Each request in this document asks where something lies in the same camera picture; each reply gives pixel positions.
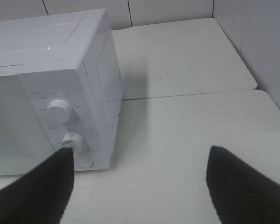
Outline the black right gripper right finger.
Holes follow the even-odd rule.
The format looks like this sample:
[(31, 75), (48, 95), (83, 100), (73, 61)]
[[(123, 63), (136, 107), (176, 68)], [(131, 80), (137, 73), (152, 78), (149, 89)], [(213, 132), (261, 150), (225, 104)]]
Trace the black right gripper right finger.
[(206, 184), (223, 224), (280, 224), (280, 185), (224, 147), (210, 148)]

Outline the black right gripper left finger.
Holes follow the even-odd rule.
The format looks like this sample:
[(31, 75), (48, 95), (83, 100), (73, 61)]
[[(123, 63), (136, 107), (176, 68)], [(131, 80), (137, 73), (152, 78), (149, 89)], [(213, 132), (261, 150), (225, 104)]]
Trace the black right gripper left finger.
[(60, 223), (73, 187), (73, 150), (63, 147), (0, 189), (0, 224)]

